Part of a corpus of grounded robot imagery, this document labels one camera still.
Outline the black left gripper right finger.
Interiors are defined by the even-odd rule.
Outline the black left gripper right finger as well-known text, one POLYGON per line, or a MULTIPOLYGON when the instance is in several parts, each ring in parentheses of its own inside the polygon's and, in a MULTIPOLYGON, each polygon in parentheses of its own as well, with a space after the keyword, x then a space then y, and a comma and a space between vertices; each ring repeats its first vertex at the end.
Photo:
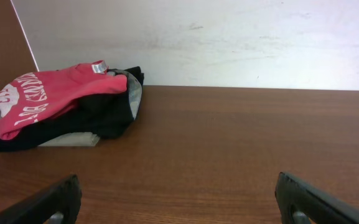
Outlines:
POLYGON ((282 223, 359 224, 359 210, 288 172, 278 175, 275 198, 282 223))

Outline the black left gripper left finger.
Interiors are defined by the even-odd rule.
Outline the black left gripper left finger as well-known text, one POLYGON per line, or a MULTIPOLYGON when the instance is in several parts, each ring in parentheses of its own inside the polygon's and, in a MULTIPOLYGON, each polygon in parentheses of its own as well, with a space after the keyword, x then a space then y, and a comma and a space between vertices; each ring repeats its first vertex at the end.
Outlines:
POLYGON ((0 212, 0 224, 45 223, 58 215, 60 223, 74 224, 82 192, 77 175, 71 174, 0 212))

